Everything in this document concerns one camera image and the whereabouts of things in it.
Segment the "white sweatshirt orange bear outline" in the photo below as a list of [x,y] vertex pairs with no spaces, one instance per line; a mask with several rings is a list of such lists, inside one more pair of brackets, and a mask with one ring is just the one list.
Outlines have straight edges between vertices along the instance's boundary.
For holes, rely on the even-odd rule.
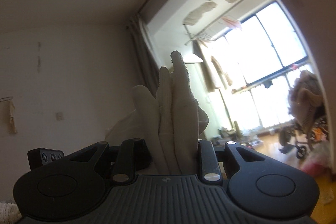
[[172,72],[167,67],[159,70],[155,95],[143,85],[132,88],[134,110],[110,128],[105,137],[110,145],[144,139],[153,158],[145,174],[195,174],[199,135],[209,123],[191,91],[181,53],[172,52],[171,61]]

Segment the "beige curtain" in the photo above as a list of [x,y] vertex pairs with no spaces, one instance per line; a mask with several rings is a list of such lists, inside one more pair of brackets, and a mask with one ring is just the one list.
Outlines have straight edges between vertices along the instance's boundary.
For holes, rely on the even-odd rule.
[[159,86],[159,66],[147,25],[139,14],[135,14],[129,19],[127,30],[130,32],[136,68],[140,75],[141,84],[147,87],[150,93],[155,96]]

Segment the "pink bag in plastic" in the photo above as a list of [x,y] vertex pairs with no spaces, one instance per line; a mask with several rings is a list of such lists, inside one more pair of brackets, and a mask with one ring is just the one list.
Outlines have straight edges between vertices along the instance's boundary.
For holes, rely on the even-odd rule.
[[314,146],[313,151],[300,166],[300,170],[312,177],[317,177],[330,167],[330,146],[328,141],[322,141]]

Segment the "wheelchair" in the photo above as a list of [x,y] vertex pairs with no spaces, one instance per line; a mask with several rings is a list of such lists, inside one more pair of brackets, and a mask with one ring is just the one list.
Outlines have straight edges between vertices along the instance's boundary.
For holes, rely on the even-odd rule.
[[309,150],[324,140],[329,140],[326,110],[317,76],[302,71],[288,95],[289,114],[294,118],[278,134],[283,154],[296,149],[296,157],[303,159]]

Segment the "wall power socket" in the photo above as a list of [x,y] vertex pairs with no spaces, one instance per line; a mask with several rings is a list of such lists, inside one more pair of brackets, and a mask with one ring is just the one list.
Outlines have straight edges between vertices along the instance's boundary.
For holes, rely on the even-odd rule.
[[62,112],[55,113],[55,116],[57,121],[62,121],[64,119],[64,115]]

